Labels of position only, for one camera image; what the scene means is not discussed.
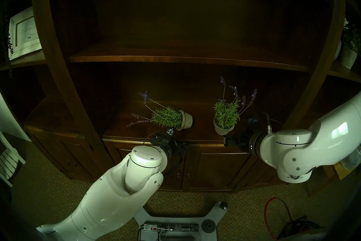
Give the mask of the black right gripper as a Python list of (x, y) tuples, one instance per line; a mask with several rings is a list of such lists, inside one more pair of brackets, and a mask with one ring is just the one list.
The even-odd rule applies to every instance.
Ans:
[(242, 132), (225, 135), (225, 147), (238, 148), (246, 153), (259, 153), (263, 140), (264, 131), (258, 124), (258, 118), (249, 118)]

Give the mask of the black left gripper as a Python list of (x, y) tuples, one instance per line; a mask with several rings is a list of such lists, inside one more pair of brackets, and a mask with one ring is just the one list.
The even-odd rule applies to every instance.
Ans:
[(167, 159), (171, 159), (173, 155), (184, 158), (187, 154), (188, 144), (186, 142), (177, 142), (172, 135), (156, 134), (151, 138), (150, 142), (152, 145), (160, 147)]

